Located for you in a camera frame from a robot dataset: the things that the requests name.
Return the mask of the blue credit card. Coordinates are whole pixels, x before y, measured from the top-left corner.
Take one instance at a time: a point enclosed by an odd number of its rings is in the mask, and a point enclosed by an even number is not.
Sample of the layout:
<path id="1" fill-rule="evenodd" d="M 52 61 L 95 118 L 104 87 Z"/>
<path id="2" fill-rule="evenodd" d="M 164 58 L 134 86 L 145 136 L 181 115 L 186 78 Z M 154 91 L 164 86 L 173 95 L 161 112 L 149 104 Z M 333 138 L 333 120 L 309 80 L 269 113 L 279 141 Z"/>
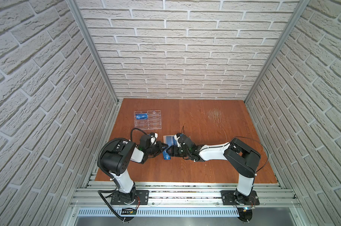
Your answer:
<path id="1" fill-rule="evenodd" d="M 172 146 L 169 146 L 163 150 L 163 159 L 164 160 L 171 160 L 171 156 L 169 152 L 172 150 Z"/>

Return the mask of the tan leather card holder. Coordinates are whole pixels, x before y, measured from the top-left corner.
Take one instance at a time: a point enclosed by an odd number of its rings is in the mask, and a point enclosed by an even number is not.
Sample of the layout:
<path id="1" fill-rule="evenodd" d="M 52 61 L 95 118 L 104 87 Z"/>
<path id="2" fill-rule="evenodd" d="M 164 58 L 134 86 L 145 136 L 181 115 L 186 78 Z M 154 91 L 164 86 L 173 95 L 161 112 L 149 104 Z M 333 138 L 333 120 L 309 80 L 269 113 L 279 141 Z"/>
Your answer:
<path id="1" fill-rule="evenodd" d="M 163 136 L 163 143 L 167 144 L 168 146 L 176 146 L 179 147 L 179 143 L 177 141 L 176 135 L 165 135 Z"/>

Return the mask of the clear plastic organizer box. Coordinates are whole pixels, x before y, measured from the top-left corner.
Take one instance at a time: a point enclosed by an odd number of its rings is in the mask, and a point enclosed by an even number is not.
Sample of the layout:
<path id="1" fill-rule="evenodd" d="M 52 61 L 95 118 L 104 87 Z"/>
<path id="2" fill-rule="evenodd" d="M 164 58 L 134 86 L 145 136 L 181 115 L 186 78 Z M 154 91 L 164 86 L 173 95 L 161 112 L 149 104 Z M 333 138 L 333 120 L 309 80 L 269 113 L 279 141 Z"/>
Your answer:
<path id="1" fill-rule="evenodd" d="M 135 114 L 147 113 L 148 118 L 145 120 L 137 120 Z M 134 127 L 141 130 L 160 130 L 162 128 L 162 113 L 161 110 L 135 111 L 134 112 Z"/>

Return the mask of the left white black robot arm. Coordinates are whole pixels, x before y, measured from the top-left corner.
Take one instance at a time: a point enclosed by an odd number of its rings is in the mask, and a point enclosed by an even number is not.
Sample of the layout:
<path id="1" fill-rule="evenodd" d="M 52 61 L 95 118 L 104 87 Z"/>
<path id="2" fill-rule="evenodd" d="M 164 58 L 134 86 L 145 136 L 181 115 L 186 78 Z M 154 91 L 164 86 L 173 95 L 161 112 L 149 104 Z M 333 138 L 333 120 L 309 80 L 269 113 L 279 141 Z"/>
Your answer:
<path id="1" fill-rule="evenodd" d="M 146 136 L 139 144 L 125 138 L 115 138 L 101 148 L 97 166 L 115 182 L 116 192 L 132 201 L 135 199 L 136 186 L 128 172 L 130 162 L 144 164 L 168 147 L 168 144 L 157 141 L 155 136 Z"/>

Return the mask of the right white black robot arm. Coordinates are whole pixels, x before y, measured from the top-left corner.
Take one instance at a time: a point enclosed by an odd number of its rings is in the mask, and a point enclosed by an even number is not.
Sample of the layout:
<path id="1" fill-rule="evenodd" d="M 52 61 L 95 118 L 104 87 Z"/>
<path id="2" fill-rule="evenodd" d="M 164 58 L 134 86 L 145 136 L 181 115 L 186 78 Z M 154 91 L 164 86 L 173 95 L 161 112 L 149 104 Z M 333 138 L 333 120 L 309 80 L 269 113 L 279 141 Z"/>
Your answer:
<path id="1" fill-rule="evenodd" d="M 234 195 L 240 200 L 249 197 L 261 160 L 259 152 L 238 138 L 220 145 L 196 145 L 184 134 L 175 135 L 177 144 L 167 150 L 171 157 L 181 157 L 193 162 L 210 160 L 228 161 L 239 173 L 238 185 Z"/>

